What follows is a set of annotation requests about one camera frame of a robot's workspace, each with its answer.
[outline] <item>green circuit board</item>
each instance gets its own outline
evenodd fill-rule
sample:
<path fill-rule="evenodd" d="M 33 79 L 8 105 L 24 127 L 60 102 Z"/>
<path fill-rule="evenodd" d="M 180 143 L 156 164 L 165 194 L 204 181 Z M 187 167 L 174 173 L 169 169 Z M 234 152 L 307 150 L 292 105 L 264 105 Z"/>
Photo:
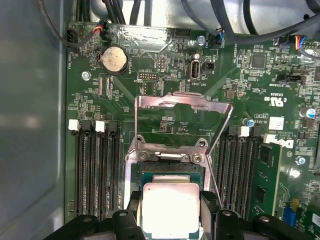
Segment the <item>green circuit board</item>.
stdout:
<path fill-rule="evenodd" d="M 83 22 L 69 25 L 80 39 L 95 26 L 95 23 Z M 106 126 L 117 123 L 119 161 L 117 177 L 113 179 L 118 184 L 116 209 L 126 207 L 125 156 L 135 135 L 135 98 L 163 97 L 174 92 L 199 93 L 209 102 L 231 103 L 233 112 L 228 121 L 229 127 L 239 129 L 244 119 L 254 120 L 255 127 L 259 127 L 260 134 L 253 141 L 259 142 L 256 157 L 250 160 L 256 162 L 251 180 L 254 185 L 249 190 L 253 200 L 246 210 L 250 216 L 266 213 L 281 218 L 284 203 L 292 198 L 309 203 L 316 191 L 313 186 L 320 184 L 320 177 L 314 174 L 317 171 L 319 118 L 303 118 L 300 111 L 313 108 L 319 112 L 319 62 L 297 54 L 294 44 L 279 46 L 276 40 L 256 45 L 224 41 L 213 44 L 212 36 L 199 30 L 110 24 L 107 36 L 109 40 L 103 40 L 95 34 L 79 51 L 69 50 L 66 122 L 68 124 L 70 119 L 80 123 L 86 120 L 92 123 L 93 128 L 96 121 L 104 121 Z M 198 36 L 206 38 L 205 45 L 197 44 Z M 127 55 L 128 66 L 121 74 L 108 73 L 99 62 L 99 54 L 110 46 L 120 47 Z M 318 46 L 318 42 L 304 43 L 304 47 L 312 51 L 317 51 Z M 201 73 L 197 79 L 189 79 L 190 59 L 195 53 L 200 55 Z M 90 73 L 89 80 L 83 80 L 83 72 Z M 287 82 L 279 80 L 283 76 Z M 173 110 L 147 109 L 138 114 L 138 119 L 138 132 L 148 143 L 179 147 L 194 146 L 199 138 L 210 142 L 221 116 L 215 112 L 195 112 L 190 106 L 181 105 Z M 273 136 L 273 142 L 278 144 L 263 143 L 266 141 L 263 136 Z M 238 148 L 242 146 L 237 139 L 226 136 L 226 141 L 235 144 L 234 150 L 230 151 L 231 156 L 243 158 L 237 156 Z M 74 135 L 67 130 L 66 222 L 75 217 L 76 144 Z M 218 149 L 221 145 L 222 142 L 212 154 L 216 172 L 222 155 Z M 265 155 L 263 145 L 269 148 L 267 160 L 262 159 Z M 305 159 L 304 164 L 298 163 L 301 158 Z M 228 177 L 227 181 L 237 180 Z M 139 183 L 134 182 L 131 186 L 131 191 L 136 190 Z"/>

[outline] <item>capacitor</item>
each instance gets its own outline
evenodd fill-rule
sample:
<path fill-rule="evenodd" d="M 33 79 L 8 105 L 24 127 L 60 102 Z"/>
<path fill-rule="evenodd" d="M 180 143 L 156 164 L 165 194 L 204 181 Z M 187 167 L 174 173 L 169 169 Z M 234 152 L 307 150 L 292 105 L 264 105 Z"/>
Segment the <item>capacitor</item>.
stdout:
<path fill-rule="evenodd" d="M 300 110 L 299 115 L 302 118 L 314 119 L 316 116 L 316 110 L 313 108 L 304 107 Z"/>
<path fill-rule="evenodd" d="M 243 125 L 246 127 L 253 127 L 255 125 L 255 121 L 253 121 L 252 119 L 246 117 L 245 119 L 243 119 L 242 121 Z"/>

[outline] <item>motherboard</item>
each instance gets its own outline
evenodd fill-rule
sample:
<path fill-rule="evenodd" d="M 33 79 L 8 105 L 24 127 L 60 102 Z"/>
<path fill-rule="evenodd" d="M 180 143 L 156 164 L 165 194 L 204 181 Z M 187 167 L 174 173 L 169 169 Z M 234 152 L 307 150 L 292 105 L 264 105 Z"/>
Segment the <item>motherboard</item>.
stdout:
<path fill-rule="evenodd" d="M 71 22 L 69 33 L 95 26 Z M 68 50 L 65 221 L 103 220 L 156 174 L 215 191 L 208 161 L 224 209 L 283 219 L 320 191 L 319 103 L 320 61 L 294 44 L 105 22 Z"/>

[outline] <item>wire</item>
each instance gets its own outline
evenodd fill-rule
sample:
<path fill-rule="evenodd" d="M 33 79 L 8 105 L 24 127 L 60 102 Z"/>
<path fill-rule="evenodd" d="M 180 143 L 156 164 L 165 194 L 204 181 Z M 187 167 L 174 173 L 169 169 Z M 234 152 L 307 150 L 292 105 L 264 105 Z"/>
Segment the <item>wire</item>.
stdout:
<path fill-rule="evenodd" d="M 212 34 L 212 35 L 218 35 L 219 32 L 215 31 L 213 29 L 208 28 L 204 22 L 202 22 L 195 14 L 195 12 L 192 10 L 188 0 L 181 0 L 181 4 L 184 8 L 184 11 L 186 12 L 186 14 L 189 16 L 189 18 L 191 18 L 196 24 L 198 24 L 202 29 L 204 29 L 205 31 L 207 31 L 208 33 Z"/>
<path fill-rule="evenodd" d="M 299 44 L 299 49 L 302 48 L 302 44 L 304 43 L 304 41 L 306 40 L 306 36 L 304 36 L 301 41 L 300 41 L 300 44 Z"/>
<path fill-rule="evenodd" d="M 303 47 L 300 47 L 298 50 L 299 53 L 306 56 L 307 58 L 310 58 L 312 60 L 320 60 L 320 56 L 314 56 L 306 52 L 306 50 L 303 49 Z"/>
<path fill-rule="evenodd" d="M 219 32 L 219 41 L 222 41 L 223 38 L 222 32 Z"/>
<path fill-rule="evenodd" d="M 256 36 L 238 36 L 234 33 L 230 24 L 224 0 L 210 0 L 210 2 L 215 16 L 224 30 L 224 38 L 228 38 L 230 42 L 237 44 L 258 44 L 261 42 L 268 41 L 270 39 L 280 38 L 285 35 L 298 32 L 320 21 L 320 14 L 317 14 L 308 18 L 307 20 L 304 20 L 302 22 L 299 22 L 297 24 L 294 24 L 292 26 L 286 27 L 278 31 Z"/>
<path fill-rule="evenodd" d="M 131 15 L 130 15 L 130 25 L 137 25 L 138 15 L 140 10 L 141 0 L 134 0 Z"/>
<path fill-rule="evenodd" d="M 82 13 L 82 0 L 76 0 L 75 2 L 75 20 L 81 22 Z"/>
<path fill-rule="evenodd" d="M 250 1 L 251 0 L 243 0 L 243 17 L 246 27 L 249 30 L 249 33 L 252 35 L 258 35 L 258 32 L 255 28 L 255 25 L 251 18 L 251 10 L 250 10 Z"/>
<path fill-rule="evenodd" d="M 108 11 L 108 18 L 111 20 L 112 23 L 118 24 L 118 19 L 116 17 L 116 13 L 114 12 L 114 6 L 111 0 L 102 0 L 105 4 L 105 7 Z"/>
<path fill-rule="evenodd" d="M 82 0 L 82 17 L 84 22 L 90 22 L 90 0 Z"/>
<path fill-rule="evenodd" d="M 120 24 L 126 24 L 124 13 L 122 12 L 122 8 L 119 0 L 112 0 L 116 15 L 118 17 L 118 21 Z"/>
<path fill-rule="evenodd" d="M 46 23 L 46 25 L 50 28 L 52 34 L 65 46 L 69 47 L 69 48 L 73 48 L 73 49 L 78 49 L 83 47 L 95 34 L 93 31 L 89 32 L 83 39 L 81 42 L 78 43 L 72 43 L 67 41 L 66 39 L 62 38 L 59 33 L 57 32 L 57 30 L 55 29 L 54 25 L 52 24 L 49 16 L 48 16 L 48 12 L 46 10 L 46 6 L 44 3 L 44 0 L 37 0 L 38 3 L 38 7 L 41 11 L 41 15 Z"/>
<path fill-rule="evenodd" d="M 93 29 L 93 32 L 96 34 L 96 33 L 98 33 L 97 30 L 99 30 L 99 32 L 102 31 L 102 30 L 103 30 L 102 25 L 96 26 L 96 27 Z"/>

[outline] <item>black cable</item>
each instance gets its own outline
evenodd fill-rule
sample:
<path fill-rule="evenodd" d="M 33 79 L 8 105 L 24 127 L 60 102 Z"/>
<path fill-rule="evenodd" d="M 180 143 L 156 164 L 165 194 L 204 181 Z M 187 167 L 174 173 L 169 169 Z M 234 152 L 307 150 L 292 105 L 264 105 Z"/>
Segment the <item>black cable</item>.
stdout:
<path fill-rule="evenodd" d="M 44 3 L 44 0 L 37 0 L 39 9 L 41 11 L 41 15 L 45 21 L 45 23 L 47 24 L 47 26 L 50 28 L 52 34 L 65 46 L 69 47 L 69 48 L 73 48 L 73 49 L 78 49 L 81 48 L 82 46 L 84 46 L 94 35 L 94 32 L 91 31 L 89 32 L 81 42 L 79 43 L 72 43 L 72 42 L 68 42 L 66 39 L 62 38 L 59 33 L 57 32 L 57 30 L 55 29 L 54 25 L 52 24 L 48 12 L 46 10 L 46 6 Z"/>
<path fill-rule="evenodd" d="M 140 10 L 141 0 L 134 0 L 131 15 L 130 15 L 130 25 L 137 25 L 138 15 Z"/>
<path fill-rule="evenodd" d="M 320 14 L 314 15 L 307 20 L 294 24 L 292 26 L 286 27 L 284 29 L 262 34 L 256 36 L 237 36 L 230 24 L 224 0 L 210 0 L 212 9 L 219 23 L 221 24 L 222 29 L 224 30 L 224 36 L 227 37 L 232 43 L 237 44 L 258 44 L 261 42 L 268 41 L 270 39 L 280 38 L 288 34 L 298 32 L 302 29 L 309 27 L 312 24 L 319 22 Z"/>
<path fill-rule="evenodd" d="M 76 0 L 75 2 L 75 20 L 81 22 L 82 13 L 82 0 Z"/>
<path fill-rule="evenodd" d="M 103 0 L 105 7 L 108 11 L 108 18 L 111 20 L 112 23 L 118 24 L 118 19 L 116 17 L 116 13 L 114 11 L 114 6 L 111 0 Z"/>
<path fill-rule="evenodd" d="M 218 35 L 219 32 L 208 28 L 204 22 L 202 22 L 196 15 L 195 12 L 192 10 L 188 0 L 181 0 L 181 4 L 184 8 L 184 11 L 186 12 L 186 14 L 189 16 L 189 18 L 191 18 L 196 24 L 198 24 L 202 29 L 204 29 L 205 31 L 207 31 L 208 33 L 212 34 L 212 35 Z"/>
<path fill-rule="evenodd" d="M 311 55 L 311 54 L 307 53 L 302 47 L 299 48 L 298 52 L 301 53 L 302 55 L 306 56 L 307 58 L 312 59 L 312 60 L 320 60 L 320 56 Z"/>
<path fill-rule="evenodd" d="M 249 33 L 252 35 L 258 35 L 258 32 L 255 28 L 255 25 L 251 18 L 251 9 L 250 9 L 251 0 L 243 0 L 243 17 L 246 27 L 249 30 Z"/>
<path fill-rule="evenodd" d="M 82 17 L 84 22 L 90 22 L 90 0 L 82 0 Z"/>
<path fill-rule="evenodd" d="M 124 13 L 122 12 L 119 0 L 112 0 L 116 15 L 120 24 L 126 24 Z"/>
<path fill-rule="evenodd" d="M 143 25 L 146 27 L 150 27 L 152 22 L 152 1 L 153 0 L 144 0 Z"/>

